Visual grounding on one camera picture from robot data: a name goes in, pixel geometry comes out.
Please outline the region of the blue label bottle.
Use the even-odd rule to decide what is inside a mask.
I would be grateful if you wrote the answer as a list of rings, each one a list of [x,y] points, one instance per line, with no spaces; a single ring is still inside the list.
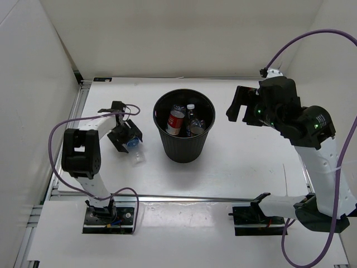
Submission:
[[[189,125],[190,121],[195,118],[196,116],[196,111],[195,111],[195,105],[194,104],[188,104],[186,107],[186,119],[187,119],[187,124]]]
[[[142,148],[142,143],[138,137],[134,137],[126,143],[126,148],[129,154],[130,162],[133,166],[140,165],[145,162],[145,155]]]

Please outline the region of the red cap clear bottle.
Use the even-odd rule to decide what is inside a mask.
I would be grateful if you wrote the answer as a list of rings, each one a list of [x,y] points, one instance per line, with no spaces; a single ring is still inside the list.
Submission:
[[[166,132],[170,135],[177,136],[180,132],[184,118],[185,114],[183,112],[172,110],[167,121]]]

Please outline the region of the small black cap bottle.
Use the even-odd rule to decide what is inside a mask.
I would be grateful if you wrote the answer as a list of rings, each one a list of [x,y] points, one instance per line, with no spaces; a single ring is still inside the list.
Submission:
[[[203,119],[191,119],[188,125],[188,136],[194,137],[202,134],[206,130],[206,123]]]

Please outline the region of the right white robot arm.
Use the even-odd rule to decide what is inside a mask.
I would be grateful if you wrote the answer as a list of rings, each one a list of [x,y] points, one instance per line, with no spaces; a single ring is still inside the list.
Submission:
[[[350,224],[348,216],[356,209],[356,198],[343,175],[339,196],[335,196],[336,131],[328,111],[320,106],[303,107],[295,81],[277,71],[260,81],[259,88],[237,87],[226,112],[229,121],[238,119],[241,106],[246,106],[243,122],[271,127],[290,141],[307,170],[314,192],[297,197],[263,193],[251,201],[239,219],[263,224],[272,217],[291,218],[310,231],[329,232],[337,205],[334,233],[344,231]]]

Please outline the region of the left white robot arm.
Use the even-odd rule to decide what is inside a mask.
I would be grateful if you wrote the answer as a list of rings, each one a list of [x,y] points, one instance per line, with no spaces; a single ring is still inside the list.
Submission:
[[[64,132],[62,170],[76,179],[89,199],[87,206],[93,216],[104,223],[117,218],[114,198],[99,174],[102,164],[100,140],[107,136],[118,152],[130,154],[135,162],[142,160],[139,144],[142,132],[129,117],[131,104],[113,101],[109,109],[98,110],[98,118],[89,120],[80,128]]]

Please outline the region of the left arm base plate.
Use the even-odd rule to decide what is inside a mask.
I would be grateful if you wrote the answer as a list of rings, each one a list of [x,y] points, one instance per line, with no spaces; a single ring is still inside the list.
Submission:
[[[134,227],[134,207],[114,207],[111,215],[107,209],[86,207],[82,233],[102,235],[131,235]]]

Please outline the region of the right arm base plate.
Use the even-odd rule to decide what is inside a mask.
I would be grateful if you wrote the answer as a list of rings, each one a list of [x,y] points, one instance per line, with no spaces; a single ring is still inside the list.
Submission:
[[[283,217],[260,217],[252,207],[232,207],[235,236],[281,236]]]

